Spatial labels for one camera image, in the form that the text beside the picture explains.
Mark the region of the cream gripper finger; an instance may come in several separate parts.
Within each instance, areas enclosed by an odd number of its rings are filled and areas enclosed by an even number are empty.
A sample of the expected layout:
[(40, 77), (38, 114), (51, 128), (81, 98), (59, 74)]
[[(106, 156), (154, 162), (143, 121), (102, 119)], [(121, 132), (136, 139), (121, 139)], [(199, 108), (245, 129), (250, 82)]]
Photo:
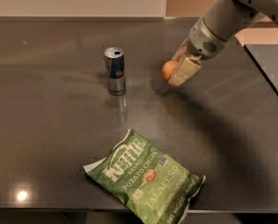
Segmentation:
[(183, 57), (188, 56), (187, 42), (188, 42), (187, 39), (185, 39), (182, 42), (182, 44), (180, 45), (180, 47), (177, 49), (174, 56), (172, 57), (173, 61), (180, 61)]
[(168, 83), (179, 87), (188, 79), (196, 75), (202, 68), (201, 59), (196, 56), (183, 55), (177, 63), (175, 70), (170, 76)]

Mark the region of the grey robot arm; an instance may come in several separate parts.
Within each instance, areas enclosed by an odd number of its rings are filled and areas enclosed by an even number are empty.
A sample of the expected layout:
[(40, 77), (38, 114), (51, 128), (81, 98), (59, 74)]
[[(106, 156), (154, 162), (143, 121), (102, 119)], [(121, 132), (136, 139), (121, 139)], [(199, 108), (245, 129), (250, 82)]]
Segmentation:
[(199, 72), (203, 60), (214, 58), (233, 36), (264, 17), (278, 27), (278, 0), (217, 0), (190, 28), (174, 54), (176, 68), (168, 83), (182, 85)]

